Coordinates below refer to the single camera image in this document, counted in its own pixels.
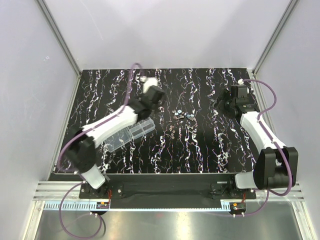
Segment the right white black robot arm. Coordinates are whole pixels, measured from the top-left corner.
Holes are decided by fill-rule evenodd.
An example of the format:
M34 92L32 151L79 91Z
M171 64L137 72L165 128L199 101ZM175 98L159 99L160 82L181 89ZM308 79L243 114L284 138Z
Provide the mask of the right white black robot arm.
M224 89L214 103L224 115L237 120L259 152L251 172L235 174L235 187L266 190L284 197L296 184L299 153L283 143L263 120L262 115L272 108L260 111L257 104L250 103L247 82L248 79L239 79Z

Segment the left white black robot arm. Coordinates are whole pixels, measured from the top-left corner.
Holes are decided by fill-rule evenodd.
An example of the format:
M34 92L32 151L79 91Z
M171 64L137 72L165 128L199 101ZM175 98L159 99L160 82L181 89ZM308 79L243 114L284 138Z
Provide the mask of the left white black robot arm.
M96 149L114 134L148 119L165 99L165 92L158 86L156 78L143 77L142 81L140 96L127 97L118 110L82 127L61 151L98 196L107 194L108 180L96 164Z

